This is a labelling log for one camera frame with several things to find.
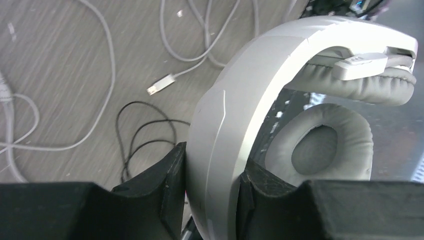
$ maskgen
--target ear cushion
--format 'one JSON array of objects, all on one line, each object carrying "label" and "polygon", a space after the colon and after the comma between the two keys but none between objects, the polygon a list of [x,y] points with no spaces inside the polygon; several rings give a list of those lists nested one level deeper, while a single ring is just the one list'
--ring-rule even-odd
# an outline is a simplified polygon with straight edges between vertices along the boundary
[{"label": "ear cushion", "polygon": [[369,180],[373,135],[360,114],[332,103],[313,106],[275,136],[265,167],[299,186],[309,179]]},{"label": "ear cushion", "polygon": [[386,106],[400,106],[411,99],[417,79],[407,70],[388,67],[377,76],[345,81],[332,77],[338,61],[314,56],[284,88]]}]

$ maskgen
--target ear cup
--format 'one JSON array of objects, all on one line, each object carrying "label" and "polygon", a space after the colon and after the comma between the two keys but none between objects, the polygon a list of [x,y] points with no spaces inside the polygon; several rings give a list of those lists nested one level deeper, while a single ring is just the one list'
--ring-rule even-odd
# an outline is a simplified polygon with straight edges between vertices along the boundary
[{"label": "ear cup", "polygon": [[388,67],[380,75],[344,81],[332,76],[338,61],[339,58],[314,56],[284,88],[386,106],[403,105],[414,93],[417,79],[407,70]]},{"label": "ear cup", "polygon": [[309,179],[369,180],[373,145],[364,117],[340,105],[320,104],[281,129],[268,148],[265,167],[296,187]]}]

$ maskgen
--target white plastic shell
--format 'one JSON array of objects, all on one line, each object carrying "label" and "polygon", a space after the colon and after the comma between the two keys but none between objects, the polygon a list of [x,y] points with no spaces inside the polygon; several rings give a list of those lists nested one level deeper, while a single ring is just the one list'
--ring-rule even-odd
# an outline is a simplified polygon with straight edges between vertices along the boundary
[{"label": "white plastic shell", "polygon": [[239,177],[262,122],[281,89],[330,47],[351,55],[388,47],[417,56],[417,40],[356,18],[315,16],[280,25],[249,42],[195,109],[187,142],[187,196],[205,240],[236,239]]}]

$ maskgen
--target usb connector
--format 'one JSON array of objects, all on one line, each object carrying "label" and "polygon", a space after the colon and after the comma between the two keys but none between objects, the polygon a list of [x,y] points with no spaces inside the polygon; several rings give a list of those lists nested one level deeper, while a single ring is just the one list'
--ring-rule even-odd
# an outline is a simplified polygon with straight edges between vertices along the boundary
[{"label": "usb connector", "polygon": [[173,75],[169,74],[155,82],[151,87],[147,88],[147,93],[152,96],[153,94],[162,91],[164,88],[175,82],[175,78]]}]

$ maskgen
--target cable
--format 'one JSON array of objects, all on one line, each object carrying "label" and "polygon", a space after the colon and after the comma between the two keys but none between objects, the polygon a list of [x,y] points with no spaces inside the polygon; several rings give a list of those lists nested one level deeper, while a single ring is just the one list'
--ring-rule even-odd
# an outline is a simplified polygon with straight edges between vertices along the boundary
[{"label": "cable", "polygon": [[[124,143],[121,137],[121,133],[120,133],[120,129],[119,129],[119,119],[121,114],[123,113],[123,111],[128,108],[131,105],[134,104],[141,104],[141,105],[145,105],[153,110],[155,110],[156,112],[158,112],[160,115],[162,115],[162,117],[164,119],[159,119],[159,120],[153,120],[153,121],[149,121],[145,124],[143,124],[142,126],[140,126],[134,133],[134,135],[132,136],[131,139],[131,143],[129,145],[129,150],[128,150],[128,155],[126,156],[125,154],[125,149],[124,149]],[[151,124],[155,124],[155,123],[168,123],[171,130],[172,130],[172,141],[170,140],[166,140],[166,139],[155,139],[155,140],[150,140],[147,142],[144,142],[143,144],[137,146],[135,148],[135,150],[133,151],[134,148],[134,142],[136,140],[137,134],[145,127],[151,125]],[[126,181],[128,181],[129,179],[132,178],[132,175],[130,173],[129,170],[129,165],[130,165],[130,161],[133,158],[134,154],[139,151],[141,148],[143,148],[144,146],[148,145],[148,144],[152,144],[152,143],[169,143],[171,144],[173,147],[175,147],[177,145],[177,130],[174,126],[173,123],[181,123],[181,124],[185,124],[187,126],[190,126],[190,123],[187,121],[183,121],[183,120],[177,120],[177,119],[170,119],[168,117],[168,115],[166,113],[164,113],[164,111],[162,111],[160,108],[158,108],[157,106],[145,102],[145,101],[132,101],[129,102],[127,104],[125,104],[118,112],[118,114],[116,115],[116,121],[115,121],[115,131],[116,131],[116,137],[118,139],[118,143],[119,143],[119,150],[120,150],[120,155],[121,155],[121,159],[122,159],[122,172],[121,172],[121,177],[120,177],[120,181],[121,183],[124,183]]]},{"label": "cable", "polygon": [[[91,134],[94,132],[95,128],[99,124],[101,117],[104,114],[104,111],[105,111],[105,109],[106,109],[106,107],[109,103],[109,100],[111,99],[111,95],[112,95],[112,92],[113,92],[113,89],[114,89],[114,86],[115,86],[115,82],[116,82],[116,61],[115,61],[115,52],[114,52],[114,46],[113,46],[113,41],[112,41],[112,35],[111,35],[111,32],[110,32],[109,26],[108,26],[104,16],[100,13],[100,11],[94,5],[89,3],[87,0],[78,0],[78,2],[80,2],[81,4],[86,6],[88,9],[90,9],[96,15],[96,17],[99,19],[101,25],[103,26],[103,30],[104,30],[105,35],[106,35],[106,40],[107,40],[107,45],[108,45],[108,50],[109,50],[109,56],[110,56],[110,68],[111,68],[110,87],[107,91],[107,95],[104,99],[103,105],[101,106],[92,127],[89,129],[89,131],[87,132],[87,134],[83,138],[81,138],[77,142],[70,144],[70,145],[67,145],[67,146],[46,147],[46,146],[36,146],[36,145],[34,146],[34,145],[27,145],[27,144],[19,144],[23,139],[28,137],[36,129],[36,127],[37,127],[37,125],[40,121],[40,113],[37,109],[37,106],[34,104],[34,102],[29,97],[27,97],[25,95],[21,95],[21,94],[12,94],[12,92],[10,91],[10,88],[7,86],[6,82],[4,82],[5,88],[7,88],[10,91],[10,92],[8,92],[8,94],[10,95],[10,99],[8,99],[7,101],[2,101],[3,109],[4,109],[4,112],[6,113],[7,131],[6,131],[6,141],[0,142],[0,146],[4,147],[3,149],[0,150],[0,154],[7,151],[7,162],[9,164],[10,168],[11,168],[11,172],[12,172],[14,178],[19,182],[27,182],[27,180],[22,176],[22,174],[20,173],[20,171],[18,170],[18,168],[15,164],[13,149],[33,150],[33,151],[43,151],[43,152],[61,152],[61,151],[70,150],[70,149],[73,149],[73,148],[79,146],[85,140],[87,140],[91,136]],[[199,14],[199,11],[195,7],[194,3],[191,0],[189,0],[190,6],[191,6],[193,12],[196,12],[195,14],[198,15],[198,21],[203,26],[204,34],[205,34],[205,48],[206,48],[206,50],[204,51],[204,53],[202,53],[198,57],[184,58],[184,57],[180,57],[177,53],[175,53],[172,50],[171,46],[169,45],[169,43],[166,39],[165,26],[164,26],[165,0],[161,0],[160,13],[159,13],[159,23],[160,23],[159,25],[160,25],[160,33],[161,33],[162,41],[163,41],[163,44],[165,45],[166,50],[173,57],[175,57],[178,60],[183,61],[183,62],[194,62],[194,61],[198,61],[198,60],[201,59],[201,61],[198,62],[197,64],[195,64],[193,67],[173,75],[174,77],[181,76],[185,73],[188,73],[188,72],[196,69],[198,66],[200,66],[206,60],[206,58],[210,59],[213,63],[215,63],[218,66],[221,66],[221,67],[224,66],[223,63],[220,63],[220,62],[215,60],[215,58],[210,53],[210,51],[215,46],[217,41],[220,39],[221,35],[223,34],[224,30],[226,29],[227,25],[229,24],[232,16],[234,15],[234,12],[237,9],[237,6],[240,3],[240,0],[236,1],[236,3],[233,6],[228,18],[226,19],[221,30],[219,31],[219,34],[216,36],[215,40],[213,40],[213,42],[210,44],[209,15],[211,13],[212,2],[213,2],[213,0],[209,0],[209,2],[208,2],[207,9],[206,9],[207,17],[205,18],[205,21],[203,22],[200,14]],[[253,12],[254,12],[254,21],[255,21],[255,24],[254,24],[254,26],[255,26],[255,36],[257,36],[259,34],[258,3],[257,3],[257,0],[252,0],[252,2],[253,2]],[[0,74],[0,79],[2,81],[4,80],[4,78],[1,74]],[[20,139],[18,139],[16,141],[14,141],[14,127],[15,127],[14,126],[15,125],[14,124],[14,122],[15,122],[15,109],[14,109],[14,105],[13,105],[13,98],[14,97],[15,98],[22,98],[25,101],[27,101],[28,104],[33,109],[34,117],[35,117],[33,128],[30,131],[28,131],[24,136],[22,136]],[[173,143],[176,143],[176,138],[177,138],[176,137],[177,136],[176,130],[175,130],[175,127],[172,124],[172,122],[176,122],[176,121],[173,121],[173,120],[169,119],[168,117],[166,117],[165,119],[172,126],[173,133],[174,133]],[[124,163],[124,166],[128,166],[129,161],[132,158],[132,156],[134,155],[134,153],[136,151],[138,151],[142,146],[139,146],[139,148],[136,148],[136,150],[132,154],[129,154],[128,157],[125,157],[125,153],[123,152],[123,145],[121,143],[122,143],[122,141],[120,142],[122,161]],[[127,177],[131,176],[131,174],[128,170],[128,167],[125,170],[125,174],[127,175]]]},{"label": "cable", "polygon": [[[34,116],[35,116],[35,122],[33,129],[31,129],[27,134],[25,134],[23,137],[21,137],[19,139],[19,141],[13,141],[14,138],[14,107],[13,107],[13,103],[12,103],[12,99],[9,102],[2,102],[4,111],[6,113],[6,121],[7,121],[7,131],[6,131],[6,142],[0,142],[0,146],[5,147],[4,149],[2,149],[0,151],[0,153],[3,153],[4,151],[7,151],[7,161],[9,163],[9,166],[11,167],[11,172],[14,176],[14,178],[19,181],[19,182],[27,182],[27,180],[22,176],[22,174],[19,172],[18,168],[16,167],[15,164],[15,159],[13,156],[13,149],[23,149],[23,150],[34,150],[34,151],[45,151],[45,152],[60,152],[60,151],[65,151],[65,150],[69,150],[69,149],[73,149],[77,146],[79,146],[80,144],[82,144],[85,140],[87,140],[90,135],[93,133],[94,129],[96,128],[96,126],[99,124],[100,118],[102,117],[108,103],[109,100],[111,99],[111,95],[115,86],[115,82],[116,82],[116,63],[115,63],[115,52],[114,52],[114,46],[113,46],[113,41],[112,41],[112,35],[111,35],[111,31],[109,29],[109,26],[105,20],[105,18],[103,17],[103,15],[100,13],[100,11],[91,3],[89,3],[87,0],[78,0],[81,4],[83,4],[84,6],[86,6],[88,9],[90,9],[96,16],[97,18],[100,20],[104,32],[106,34],[106,39],[107,39],[107,45],[108,45],[108,49],[109,49],[109,55],[110,55],[110,68],[111,68],[111,78],[110,78],[110,87],[109,90],[107,92],[106,98],[104,99],[103,105],[100,108],[100,111],[98,112],[98,115],[92,125],[92,127],[90,128],[90,130],[87,132],[87,134],[81,138],[80,140],[78,140],[77,142],[68,145],[68,146],[63,146],[63,147],[44,147],[44,146],[31,146],[31,145],[26,145],[26,144],[18,144],[19,142],[21,142],[23,139],[25,139],[27,136],[29,136],[37,127],[38,122],[39,122],[39,113],[38,113],[38,109],[35,106],[35,104],[33,104],[34,102],[29,99],[29,97],[24,96],[24,95],[20,95],[20,94],[14,94],[13,96],[18,97],[18,98],[22,98],[24,100],[26,100],[29,105],[32,107],[33,111],[34,111]],[[3,76],[0,74],[0,80],[4,80]]]},{"label": "cable", "polygon": [[[199,22],[200,26],[203,28],[204,33],[204,52],[200,54],[197,57],[193,58],[187,58],[179,55],[176,53],[172,47],[170,46],[166,33],[165,33],[165,23],[164,23],[164,12],[165,12],[165,2],[166,0],[161,0],[160,2],[160,12],[159,12],[159,28],[160,28],[160,37],[162,40],[162,43],[166,49],[166,51],[175,59],[182,61],[182,62],[196,62],[199,61],[194,66],[181,71],[179,73],[173,74],[174,78],[177,78],[183,74],[186,74],[188,72],[193,71],[200,65],[202,65],[206,59],[209,59],[214,65],[218,67],[225,67],[224,63],[221,63],[215,59],[215,57],[212,55],[211,50],[215,46],[215,44],[218,42],[218,40],[221,38],[222,34],[224,33],[225,29],[227,28],[229,22],[231,21],[231,18],[233,17],[234,13],[236,12],[237,7],[239,6],[240,0],[236,0],[234,6],[231,9],[231,12],[229,13],[228,17],[226,18],[224,24],[222,25],[221,29],[219,30],[218,34],[216,35],[216,38],[211,42],[211,34],[209,32],[209,19],[211,15],[211,9],[212,9],[212,3],[213,0],[208,0],[207,7],[206,7],[206,14],[205,18],[203,20],[201,14],[199,13],[199,10],[195,6],[193,0],[188,0],[188,5],[193,12],[194,16],[196,17],[197,21]],[[259,5],[258,0],[252,0],[253,4],[253,19],[254,19],[254,36],[259,36]]]},{"label": "cable", "polygon": [[357,18],[362,18],[365,15],[368,15],[369,13],[371,13],[373,10],[375,10],[377,7],[380,6],[380,4],[382,4],[385,0],[379,0],[376,3],[374,3],[374,5],[367,7],[363,12],[356,14]]}]

